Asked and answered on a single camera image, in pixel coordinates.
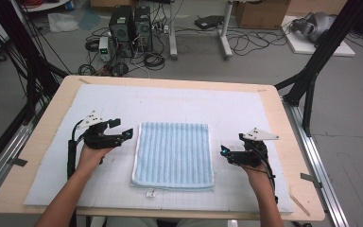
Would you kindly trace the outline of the white floor board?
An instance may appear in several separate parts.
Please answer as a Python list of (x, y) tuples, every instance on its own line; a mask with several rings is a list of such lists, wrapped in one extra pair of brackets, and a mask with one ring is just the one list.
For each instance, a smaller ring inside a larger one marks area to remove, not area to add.
[[(290, 48), (295, 54), (312, 55), (316, 47), (306, 37), (304, 37), (299, 31), (292, 31), (290, 29), (292, 21), (295, 20), (295, 16), (286, 16), (281, 23), (281, 30), (287, 38)], [(355, 52), (345, 42), (342, 42), (337, 50), (333, 54), (334, 57), (354, 57)]]

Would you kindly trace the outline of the person's right hand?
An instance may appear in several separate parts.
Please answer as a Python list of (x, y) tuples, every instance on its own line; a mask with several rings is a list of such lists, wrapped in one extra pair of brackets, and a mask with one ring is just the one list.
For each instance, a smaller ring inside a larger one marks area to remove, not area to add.
[(259, 166), (242, 166), (249, 177), (249, 182), (254, 191), (271, 190), (272, 183), (267, 167), (261, 163)]

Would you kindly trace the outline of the brown cardboard box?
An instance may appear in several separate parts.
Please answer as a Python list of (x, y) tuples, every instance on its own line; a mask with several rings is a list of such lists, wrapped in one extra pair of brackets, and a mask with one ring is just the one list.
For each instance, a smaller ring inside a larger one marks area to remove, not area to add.
[(281, 27), (291, 0), (239, 2), (235, 19), (240, 28), (275, 30)]

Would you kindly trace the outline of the blue striped towel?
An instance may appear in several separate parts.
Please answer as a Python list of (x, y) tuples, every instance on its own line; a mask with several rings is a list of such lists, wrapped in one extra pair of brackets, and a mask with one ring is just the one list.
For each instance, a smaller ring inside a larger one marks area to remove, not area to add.
[(209, 127), (198, 123), (142, 123), (131, 183), (175, 191), (213, 189)]

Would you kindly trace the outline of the white grid mat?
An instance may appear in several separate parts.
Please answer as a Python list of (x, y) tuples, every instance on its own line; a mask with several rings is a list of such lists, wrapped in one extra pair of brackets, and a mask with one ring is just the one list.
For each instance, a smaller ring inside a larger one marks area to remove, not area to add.
[[(221, 145), (238, 150), (239, 133), (269, 131), (257, 92), (154, 88), (84, 84), (62, 119), (26, 196), (27, 205), (45, 206), (66, 181), (67, 142), (79, 137), (75, 125), (92, 111), (103, 119), (120, 118), (112, 133), (134, 135), (109, 153), (87, 183), (79, 206), (171, 211), (255, 213), (257, 201), (244, 170), (220, 155)], [(140, 125), (144, 122), (198, 123), (209, 127), (215, 187), (208, 191), (175, 191), (131, 183)]]

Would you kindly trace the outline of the grey tape strip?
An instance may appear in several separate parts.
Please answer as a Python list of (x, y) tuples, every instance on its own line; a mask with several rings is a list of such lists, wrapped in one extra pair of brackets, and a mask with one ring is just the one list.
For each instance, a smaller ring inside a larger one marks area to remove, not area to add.
[(323, 188), (322, 182), (320, 182), (315, 176), (302, 173), (301, 178), (303, 180), (311, 182), (315, 188)]

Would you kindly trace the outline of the white bench power supply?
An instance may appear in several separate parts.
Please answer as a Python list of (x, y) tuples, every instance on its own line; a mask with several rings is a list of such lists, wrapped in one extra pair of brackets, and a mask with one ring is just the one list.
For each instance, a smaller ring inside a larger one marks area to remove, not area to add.
[(111, 59), (110, 47), (109, 47), (109, 38), (101, 37), (99, 39), (98, 51), (100, 54), (100, 59), (104, 62), (108, 62)]

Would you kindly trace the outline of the thin wooden stick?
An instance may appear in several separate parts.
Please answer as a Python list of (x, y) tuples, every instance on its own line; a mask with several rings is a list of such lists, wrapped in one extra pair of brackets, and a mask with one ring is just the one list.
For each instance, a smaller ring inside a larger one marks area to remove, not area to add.
[(311, 216), (310, 210), (308, 208), (308, 201), (303, 198), (296, 198), (293, 195), (290, 195), (292, 201), (300, 208), (301, 212), (304, 213), (307, 217)]

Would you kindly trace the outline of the black tape strip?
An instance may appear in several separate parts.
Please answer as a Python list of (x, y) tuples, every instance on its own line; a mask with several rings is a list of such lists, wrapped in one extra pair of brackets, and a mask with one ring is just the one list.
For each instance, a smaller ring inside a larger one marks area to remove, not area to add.
[(21, 166), (24, 167), (27, 164), (27, 160), (21, 158), (11, 158), (8, 160), (8, 163), (13, 166)]

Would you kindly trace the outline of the grey helmet-shaped device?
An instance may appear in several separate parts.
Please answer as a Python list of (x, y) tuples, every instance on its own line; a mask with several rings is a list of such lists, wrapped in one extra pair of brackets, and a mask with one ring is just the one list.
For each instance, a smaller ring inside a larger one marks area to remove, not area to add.
[(290, 27), (293, 32), (299, 31), (311, 43), (315, 43), (324, 32), (328, 31), (335, 18), (325, 12), (309, 12), (302, 18), (295, 19)]

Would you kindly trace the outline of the clear plastic bag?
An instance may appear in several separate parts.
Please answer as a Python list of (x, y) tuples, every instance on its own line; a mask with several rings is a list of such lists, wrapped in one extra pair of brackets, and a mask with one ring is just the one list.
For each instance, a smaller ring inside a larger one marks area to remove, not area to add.
[(50, 31), (53, 33), (78, 30), (78, 22), (72, 15), (63, 13), (49, 13), (48, 22)]

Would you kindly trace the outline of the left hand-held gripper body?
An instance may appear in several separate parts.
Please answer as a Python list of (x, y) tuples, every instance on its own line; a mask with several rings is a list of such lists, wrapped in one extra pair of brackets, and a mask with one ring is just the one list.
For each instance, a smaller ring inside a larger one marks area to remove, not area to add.
[(110, 128), (109, 120), (104, 121), (96, 111), (89, 113), (76, 124), (77, 130), (86, 129), (78, 141), (83, 140), (85, 145), (94, 149), (119, 147), (123, 143), (121, 134), (107, 135), (104, 133), (107, 128)]

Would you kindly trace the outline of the black metal frame stand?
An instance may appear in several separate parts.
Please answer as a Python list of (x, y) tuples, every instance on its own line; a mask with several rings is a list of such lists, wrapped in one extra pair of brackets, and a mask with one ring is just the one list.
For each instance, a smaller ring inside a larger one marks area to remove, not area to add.
[(51, 99), (58, 91), (60, 84), (56, 76), (64, 79), (68, 73), (50, 63), (37, 49), (10, 0), (0, 0), (0, 25), (22, 57), (20, 60), (13, 57), (11, 48), (0, 36), (1, 47), (9, 55), (17, 74), (26, 80), (26, 105), (22, 112), (29, 122), (36, 115), (38, 102)]
[(295, 76), (275, 85), (277, 90), (281, 90), (289, 85), (292, 86), (290, 91), (283, 96), (283, 101), (290, 106), (298, 107), (300, 100), (305, 96), (302, 128), (309, 137), (311, 137), (310, 123), (317, 77), (362, 13), (363, 0), (347, 0), (331, 28), (326, 33), (325, 38), (320, 42), (320, 45), (305, 67)]

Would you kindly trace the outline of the white desk leg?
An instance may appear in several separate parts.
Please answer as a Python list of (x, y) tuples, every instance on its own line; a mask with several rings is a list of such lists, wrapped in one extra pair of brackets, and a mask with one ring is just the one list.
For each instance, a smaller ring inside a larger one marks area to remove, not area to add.
[(169, 0), (169, 52), (170, 58), (173, 61), (178, 59), (178, 49), (177, 49), (177, 42), (176, 42), (176, 34), (175, 34), (175, 27), (174, 27), (174, 20), (176, 16), (176, 11), (174, 10), (175, 0)]
[(229, 22), (230, 22), (230, 18), (231, 18), (231, 14), (232, 14), (232, 9), (233, 9), (233, 1), (228, 0), (226, 2), (223, 26), (222, 26), (222, 29), (219, 31), (219, 39), (220, 39), (220, 42), (221, 42), (223, 50), (224, 50), (224, 59), (225, 60), (228, 60), (233, 55), (229, 41), (227, 39), (227, 31), (228, 31)]

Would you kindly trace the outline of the large black computer tower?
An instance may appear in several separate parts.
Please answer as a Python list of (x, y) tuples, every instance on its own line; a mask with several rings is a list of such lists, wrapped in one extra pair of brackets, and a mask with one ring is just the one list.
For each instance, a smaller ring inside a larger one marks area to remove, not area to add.
[(131, 42), (135, 38), (135, 28), (131, 6), (117, 5), (113, 8), (109, 28), (115, 53), (131, 58)]

